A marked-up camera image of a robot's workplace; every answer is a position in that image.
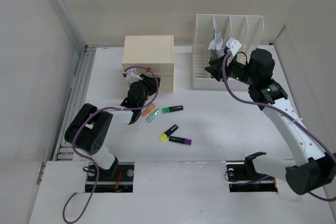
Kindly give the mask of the green highlighter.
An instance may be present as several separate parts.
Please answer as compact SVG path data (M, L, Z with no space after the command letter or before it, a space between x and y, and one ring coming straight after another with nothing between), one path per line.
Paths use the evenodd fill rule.
M170 107L163 108L162 113L166 114L166 113L172 113L172 112L182 111L182 110L184 110L184 107L182 105L170 106Z

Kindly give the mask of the yellow highlighter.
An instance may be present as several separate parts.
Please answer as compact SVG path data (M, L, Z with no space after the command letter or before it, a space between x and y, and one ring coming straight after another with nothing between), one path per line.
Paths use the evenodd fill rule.
M174 133L179 127L174 124L168 130L166 130L163 134L160 135L159 139L161 142L164 142L172 133Z

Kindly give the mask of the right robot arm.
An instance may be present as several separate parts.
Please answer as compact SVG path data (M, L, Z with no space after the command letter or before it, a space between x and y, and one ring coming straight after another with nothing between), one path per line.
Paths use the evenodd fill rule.
M257 152L246 156L243 164L236 168L227 168L229 182L246 187L264 179L279 177L296 194L315 196L313 190L331 183L335 178L335 154L307 130L293 110L286 91L272 78L275 67L272 54L257 48L251 52L249 61L240 63L236 57L228 59L230 50L224 52L226 55L210 61L205 71L217 81L224 82L228 92L231 92L228 78L248 85L250 101L234 94L232 97L241 103L259 107L287 143L295 162L285 168L277 162L269 162L265 166L268 171L262 173L257 157L264 153Z

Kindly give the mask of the beige wooden drawer cabinet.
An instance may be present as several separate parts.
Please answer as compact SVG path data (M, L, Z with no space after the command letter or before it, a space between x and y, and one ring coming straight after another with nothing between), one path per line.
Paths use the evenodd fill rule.
M161 79L159 91L174 92L174 36L126 36L122 68L143 66Z

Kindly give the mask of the orange clip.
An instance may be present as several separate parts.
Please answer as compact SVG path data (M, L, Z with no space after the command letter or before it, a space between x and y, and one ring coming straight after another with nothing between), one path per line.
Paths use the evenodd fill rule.
M155 108L155 104L151 103L149 106L145 108L145 110L142 113L142 116L147 116L153 109Z

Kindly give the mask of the mint green clip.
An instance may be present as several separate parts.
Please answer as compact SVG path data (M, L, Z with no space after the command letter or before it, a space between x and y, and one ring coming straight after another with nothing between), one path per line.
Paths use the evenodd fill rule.
M155 109L150 115L146 118L148 123L151 123L158 115L160 114L160 109Z

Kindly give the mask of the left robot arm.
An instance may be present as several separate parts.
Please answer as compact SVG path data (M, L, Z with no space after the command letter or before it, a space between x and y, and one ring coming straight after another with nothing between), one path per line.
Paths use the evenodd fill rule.
M127 97L119 108L106 107L98 109L96 106L84 104L65 131L64 139L71 144L75 152L90 161L92 173L99 173L105 180L112 180L117 176L118 159L103 146L111 122L122 122L118 115L125 116L125 124L134 124L140 117L142 110L150 104L150 96L157 96L161 79L155 75L135 75Z

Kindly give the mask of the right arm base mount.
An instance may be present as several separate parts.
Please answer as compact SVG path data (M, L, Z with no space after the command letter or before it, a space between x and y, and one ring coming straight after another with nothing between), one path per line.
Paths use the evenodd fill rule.
M225 180L231 193L278 192L274 177L256 172L253 160L265 152L257 152L245 157L243 161L226 161Z

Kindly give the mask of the purple highlighter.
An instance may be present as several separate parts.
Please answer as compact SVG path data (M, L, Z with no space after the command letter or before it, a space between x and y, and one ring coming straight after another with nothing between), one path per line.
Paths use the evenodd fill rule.
M173 143L177 143L177 144L188 145L188 146L192 144L191 139L176 137L176 136L170 136L169 141Z

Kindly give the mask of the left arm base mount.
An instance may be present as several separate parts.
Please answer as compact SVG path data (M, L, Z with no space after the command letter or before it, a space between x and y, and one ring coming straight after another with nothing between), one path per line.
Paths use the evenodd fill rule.
M113 172L112 176L100 170L98 183L95 193L132 193L134 179L134 163L119 163L118 168ZM97 170L90 163L82 169L87 173L85 192L90 193L96 181Z

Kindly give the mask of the grey booklet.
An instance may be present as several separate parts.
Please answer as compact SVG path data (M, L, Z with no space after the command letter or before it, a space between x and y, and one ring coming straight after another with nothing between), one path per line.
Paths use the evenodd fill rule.
M210 61L216 60L224 55L223 38L216 21L214 21L213 40L208 45Z

